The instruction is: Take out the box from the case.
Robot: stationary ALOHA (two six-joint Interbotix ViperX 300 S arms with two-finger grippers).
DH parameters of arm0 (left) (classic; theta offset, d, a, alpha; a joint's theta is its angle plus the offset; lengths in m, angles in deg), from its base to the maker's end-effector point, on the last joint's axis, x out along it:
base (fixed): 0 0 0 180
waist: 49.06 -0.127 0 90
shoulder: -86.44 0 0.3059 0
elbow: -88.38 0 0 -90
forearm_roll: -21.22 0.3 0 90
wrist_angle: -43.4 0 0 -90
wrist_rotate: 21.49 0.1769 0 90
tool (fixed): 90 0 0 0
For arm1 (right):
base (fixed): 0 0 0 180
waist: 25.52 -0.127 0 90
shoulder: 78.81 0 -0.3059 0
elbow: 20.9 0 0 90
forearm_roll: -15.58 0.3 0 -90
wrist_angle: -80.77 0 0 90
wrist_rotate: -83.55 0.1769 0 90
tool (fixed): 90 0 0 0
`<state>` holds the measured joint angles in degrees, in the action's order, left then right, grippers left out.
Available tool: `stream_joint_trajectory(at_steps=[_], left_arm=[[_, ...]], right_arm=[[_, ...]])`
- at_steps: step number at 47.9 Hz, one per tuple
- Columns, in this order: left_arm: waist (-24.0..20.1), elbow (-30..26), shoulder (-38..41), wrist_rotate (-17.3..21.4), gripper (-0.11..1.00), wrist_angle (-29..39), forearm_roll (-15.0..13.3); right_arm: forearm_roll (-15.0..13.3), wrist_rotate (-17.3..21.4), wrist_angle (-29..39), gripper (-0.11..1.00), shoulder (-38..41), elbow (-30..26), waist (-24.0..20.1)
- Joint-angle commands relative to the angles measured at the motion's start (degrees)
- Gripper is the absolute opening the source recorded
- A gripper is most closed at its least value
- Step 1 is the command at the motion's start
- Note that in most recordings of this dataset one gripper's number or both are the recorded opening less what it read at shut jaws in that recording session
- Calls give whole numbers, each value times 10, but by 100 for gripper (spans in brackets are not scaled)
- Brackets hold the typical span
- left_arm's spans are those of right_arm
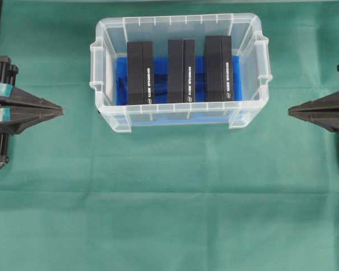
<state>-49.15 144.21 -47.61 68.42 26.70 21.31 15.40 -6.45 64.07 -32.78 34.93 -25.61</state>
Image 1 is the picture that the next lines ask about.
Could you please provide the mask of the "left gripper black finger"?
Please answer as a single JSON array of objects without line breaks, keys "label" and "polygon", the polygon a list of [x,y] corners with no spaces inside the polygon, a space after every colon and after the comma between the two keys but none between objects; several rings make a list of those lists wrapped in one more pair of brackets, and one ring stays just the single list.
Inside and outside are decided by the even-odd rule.
[{"label": "left gripper black finger", "polygon": [[0,131],[20,134],[29,127],[62,115],[63,110],[48,108],[0,108]]},{"label": "left gripper black finger", "polygon": [[62,110],[59,105],[4,83],[0,83],[0,105]]}]

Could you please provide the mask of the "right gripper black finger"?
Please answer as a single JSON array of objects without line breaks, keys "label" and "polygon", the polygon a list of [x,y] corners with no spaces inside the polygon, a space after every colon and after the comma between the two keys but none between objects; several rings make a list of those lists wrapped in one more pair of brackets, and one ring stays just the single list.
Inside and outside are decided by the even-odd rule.
[{"label": "right gripper black finger", "polygon": [[297,112],[339,112],[339,91],[288,109],[290,115]]},{"label": "right gripper black finger", "polygon": [[329,132],[339,133],[339,112],[292,111],[289,115],[320,126]]}]

